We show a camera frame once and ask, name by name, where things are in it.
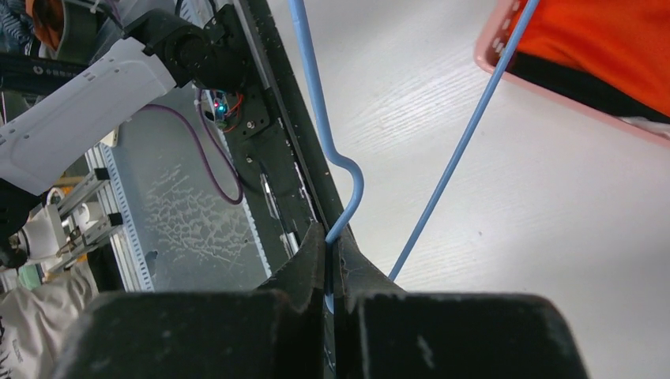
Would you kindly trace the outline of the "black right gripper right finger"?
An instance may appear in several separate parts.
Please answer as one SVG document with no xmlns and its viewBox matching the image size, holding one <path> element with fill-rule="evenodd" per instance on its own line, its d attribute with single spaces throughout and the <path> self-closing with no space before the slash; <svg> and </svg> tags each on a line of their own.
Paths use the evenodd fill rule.
<svg viewBox="0 0 670 379">
<path fill-rule="evenodd" d="M 333 245 L 339 378 L 585 378 L 563 315 L 538 295 L 405 291 L 359 250 Z"/>
</svg>

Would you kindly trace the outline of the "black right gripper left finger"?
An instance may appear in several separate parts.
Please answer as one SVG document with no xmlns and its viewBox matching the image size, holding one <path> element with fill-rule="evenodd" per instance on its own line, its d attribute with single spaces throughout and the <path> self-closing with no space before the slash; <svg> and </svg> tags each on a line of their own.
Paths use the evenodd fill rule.
<svg viewBox="0 0 670 379">
<path fill-rule="evenodd" d="M 79 317 L 55 378 L 321 378 L 324 227 L 250 291 L 107 292 Z"/>
</svg>

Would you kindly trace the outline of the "light blue wire hanger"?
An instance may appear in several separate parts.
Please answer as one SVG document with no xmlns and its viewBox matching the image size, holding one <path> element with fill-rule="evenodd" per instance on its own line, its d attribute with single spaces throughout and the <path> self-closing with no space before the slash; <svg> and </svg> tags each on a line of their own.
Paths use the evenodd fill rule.
<svg viewBox="0 0 670 379">
<path fill-rule="evenodd" d="M 365 178 L 351 221 L 391 272 L 457 146 L 488 76 L 472 58 L 493 1 L 308 1 L 330 132 Z M 408 290 L 538 292 L 513 239 L 522 178 L 505 155 L 498 87 L 397 277 Z"/>
</svg>

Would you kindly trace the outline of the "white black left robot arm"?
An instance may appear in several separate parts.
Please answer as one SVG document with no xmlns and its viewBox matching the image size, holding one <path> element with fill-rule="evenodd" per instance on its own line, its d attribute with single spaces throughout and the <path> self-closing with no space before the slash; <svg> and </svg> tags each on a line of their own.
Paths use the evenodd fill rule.
<svg viewBox="0 0 670 379">
<path fill-rule="evenodd" d="M 1 194 L 39 197 L 84 152 L 173 88 L 234 92 L 247 59 L 165 9 L 151 9 L 100 59 L 1 128 Z"/>
</svg>

